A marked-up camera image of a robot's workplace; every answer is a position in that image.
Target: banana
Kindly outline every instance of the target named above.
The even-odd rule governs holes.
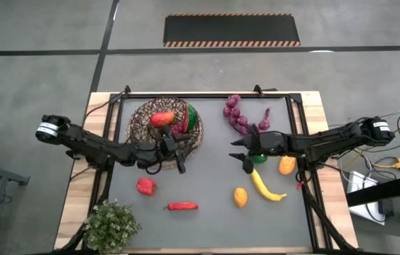
[[[286,197],[286,194],[274,194],[271,193],[265,186],[265,184],[262,181],[262,178],[260,177],[260,175],[258,174],[257,170],[254,169],[254,171],[252,171],[252,173],[250,174],[250,177],[252,178],[252,181],[255,184],[255,187],[257,188],[258,192],[260,193],[260,195],[262,195],[264,198],[270,200],[270,201],[280,201],[282,198]]]

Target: green leaves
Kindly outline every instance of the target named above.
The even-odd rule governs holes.
[[[129,205],[105,200],[95,205],[93,214],[85,220],[84,241],[101,254],[120,253],[141,229]]]

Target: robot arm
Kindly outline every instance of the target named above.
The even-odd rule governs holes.
[[[342,127],[313,135],[288,135],[277,131],[259,133],[253,125],[249,128],[248,135],[231,143],[246,147],[248,153],[229,155],[243,161],[243,169],[248,174],[253,170],[251,156],[262,154],[296,157],[304,169],[314,170],[333,155],[362,145],[384,146],[394,137],[387,122],[379,117],[360,118]]]
[[[175,158],[178,171],[183,174],[186,171],[184,157],[176,152],[177,143],[189,137],[175,138],[170,134],[168,127],[163,127],[163,130],[159,146],[149,142],[118,143],[88,132],[79,125],[71,124],[66,117],[44,115],[36,137],[41,142],[70,148],[67,152],[70,156],[74,153],[84,155],[87,162],[96,168],[105,166],[109,158],[124,166],[133,166],[137,162],[140,169],[147,169],[164,160]]]

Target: red bell pepper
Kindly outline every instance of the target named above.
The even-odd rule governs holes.
[[[168,210],[197,210],[199,206],[194,202],[178,202],[169,203],[167,205]]]
[[[157,183],[150,178],[139,178],[135,187],[143,195],[153,196],[157,189]]]

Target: white label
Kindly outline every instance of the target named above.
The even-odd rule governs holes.
[[[373,127],[381,127],[381,126],[385,126],[385,127],[389,127],[389,125],[387,125],[386,122],[378,122],[378,123],[373,123]]]
[[[49,128],[41,127],[41,126],[38,127],[38,129],[37,129],[36,131],[44,132],[44,133],[46,133],[46,134],[53,135],[53,136],[55,136],[55,137],[58,135],[57,132],[55,132],[55,131],[53,131],[53,130],[51,130],[51,129],[49,129]]]
[[[58,130],[58,126],[50,124],[50,123],[41,123],[39,124],[40,127],[50,128],[51,130]]]

